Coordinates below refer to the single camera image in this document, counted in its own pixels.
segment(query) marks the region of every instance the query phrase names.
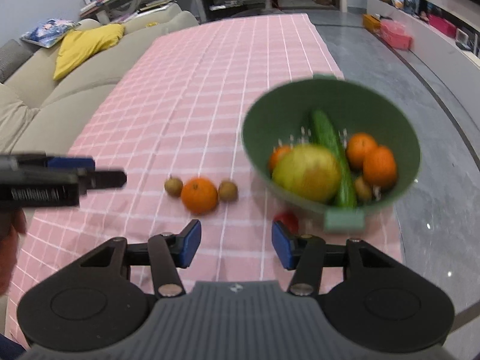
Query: table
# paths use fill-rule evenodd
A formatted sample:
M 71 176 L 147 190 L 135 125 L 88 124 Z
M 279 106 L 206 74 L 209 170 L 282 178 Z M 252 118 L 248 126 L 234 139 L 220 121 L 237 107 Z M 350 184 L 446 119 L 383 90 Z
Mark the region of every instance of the table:
M 202 241 L 190 266 L 180 271 L 187 290 L 197 280 L 278 280 L 285 271 L 269 240 L 272 217 L 283 209 L 259 182 L 242 148 L 243 117 L 268 88 L 314 73 L 342 73 L 307 15 L 228 19 L 157 39 L 99 107 L 70 150 L 92 155 L 97 167 L 123 167 L 124 190 L 91 193 L 79 209 L 38 211 L 19 256 L 8 304 L 9 332 L 24 343 L 15 308 L 35 283 L 105 240 L 123 236 L 145 242 L 153 234 L 178 233 L 191 215 L 163 190 L 174 174 L 197 174 L 217 185 L 239 187 L 238 202 L 220 204 L 201 217 Z M 323 235 L 344 244 L 348 235 Z M 362 236 L 401 260 L 398 221 L 390 209 L 368 219 Z M 322 291 L 341 280 L 325 270 Z M 132 282 L 152 292 L 145 267 Z

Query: sofa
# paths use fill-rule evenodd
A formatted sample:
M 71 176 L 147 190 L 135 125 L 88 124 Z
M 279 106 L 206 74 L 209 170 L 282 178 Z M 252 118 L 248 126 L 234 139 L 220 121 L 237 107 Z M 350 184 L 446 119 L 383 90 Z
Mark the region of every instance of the sofa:
M 78 30 L 101 24 L 82 20 Z M 157 25 L 146 27 L 149 23 Z M 64 155 L 99 105 L 152 42 L 162 35 L 198 25 L 177 4 L 125 24 L 120 42 L 85 61 L 60 81 L 53 80 L 59 44 L 40 49 L 0 84 L 0 152 Z M 0 329 L 6 299 L 0 300 Z

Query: yellow pillow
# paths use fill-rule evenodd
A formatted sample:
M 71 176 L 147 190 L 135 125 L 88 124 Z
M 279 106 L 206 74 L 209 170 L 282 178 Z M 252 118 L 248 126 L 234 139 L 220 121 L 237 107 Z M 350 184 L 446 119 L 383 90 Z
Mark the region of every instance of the yellow pillow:
M 87 31 L 69 31 L 58 51 L 54 80 L 60 80 L 100 51 L 115 46 L 123 37 L 123 24 L 107 24 Z

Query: orange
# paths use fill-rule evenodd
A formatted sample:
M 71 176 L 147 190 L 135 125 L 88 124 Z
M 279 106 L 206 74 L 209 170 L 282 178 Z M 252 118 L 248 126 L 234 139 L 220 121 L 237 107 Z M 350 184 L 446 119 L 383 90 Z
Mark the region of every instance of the orange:
M 218 192 L 207 178 L 196 177 L 189 180 L 181 191 L 181 201 L 192 214 L 205 214 L 218 204 Z
M 371 135 L 364 132 L 354 134 L 346 144 L 345 151 L 351 168 L 362 169 L 365 156 L 377 147 L 378 144 Z
M 290 146 L 279 146 L 273 150 L 273 153 L 268 160 L 268 169 L 270 170 L 270 173 L 273 172 L 278 161 L 280 161 L 285 154 L 289 153 L 291 150 L 292 148 Z
M 363 179 L 371 186 L 392 188 L 397 182 L 397 164 L 392 151 L 379 146 L 371 151 L 363 162 Z

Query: kiwi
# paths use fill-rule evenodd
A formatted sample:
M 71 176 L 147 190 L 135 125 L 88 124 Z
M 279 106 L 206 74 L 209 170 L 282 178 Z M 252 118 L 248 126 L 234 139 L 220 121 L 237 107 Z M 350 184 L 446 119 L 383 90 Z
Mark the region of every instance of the kiwi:
M 218 187 L 218 198 L 221 202 L 234 202 L 239 198 L 239 189 L 232 180 L 223 180 Z
M 165 181 L 164 187 L 169 196 L 179 198 L 182 193 L 183 182 L 179 178 L 170 176 L 170 178 Z
M 364 203 L 371 202 L 373 190 L 371 189 L 371 186 L 365 182 L 362 176 L 357 177 L 354 185 L 358 198 Z

